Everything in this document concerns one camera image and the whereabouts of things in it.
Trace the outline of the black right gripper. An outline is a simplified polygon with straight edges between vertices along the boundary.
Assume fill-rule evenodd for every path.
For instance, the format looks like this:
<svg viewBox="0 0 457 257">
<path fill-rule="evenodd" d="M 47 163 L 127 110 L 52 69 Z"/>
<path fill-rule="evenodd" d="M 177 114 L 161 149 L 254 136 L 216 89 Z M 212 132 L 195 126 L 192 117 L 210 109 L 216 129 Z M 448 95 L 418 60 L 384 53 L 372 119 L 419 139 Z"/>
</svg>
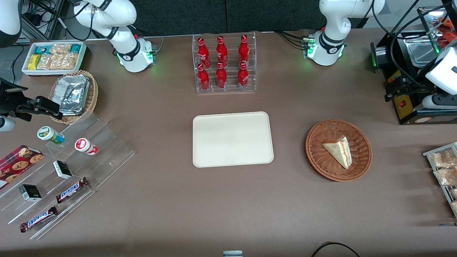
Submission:
<svg viewBox="0 0 457 257">
<path fill-rule="evenodd" d="M 32 114 L 43 114 L 62 120 L 63 114 L 59 111 L 60 104 L 44 96 L 29 99 L 23 94 L 25 90 L 28 90 L 28 88 L 0 79 L 0 110 L 11 110 L 11 117 L 19 118 L 26 122 L 31 121 Z M 24 104 L 24 109 L 18 107 L 22 104 Z"/>
</svg>

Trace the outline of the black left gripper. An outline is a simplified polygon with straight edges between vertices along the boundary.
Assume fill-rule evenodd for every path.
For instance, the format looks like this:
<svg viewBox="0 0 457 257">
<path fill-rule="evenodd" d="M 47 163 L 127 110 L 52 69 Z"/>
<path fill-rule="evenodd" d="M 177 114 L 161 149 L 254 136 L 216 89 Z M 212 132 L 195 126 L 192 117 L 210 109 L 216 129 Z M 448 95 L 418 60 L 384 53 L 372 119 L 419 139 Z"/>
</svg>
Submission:
<svg viewBox="0 0 457 257">
<path fill-rule="evenodd" d="M 408 78 L 403 76 L 403 83 L 388 83 L 385 86 L 384 100 L 385 102 L 392 101 L 393 98 L 401 95 L 413 95 L 418 93 L 429 94 L 429 80 L 424 75 L 416 78 Z"/>
</svg>

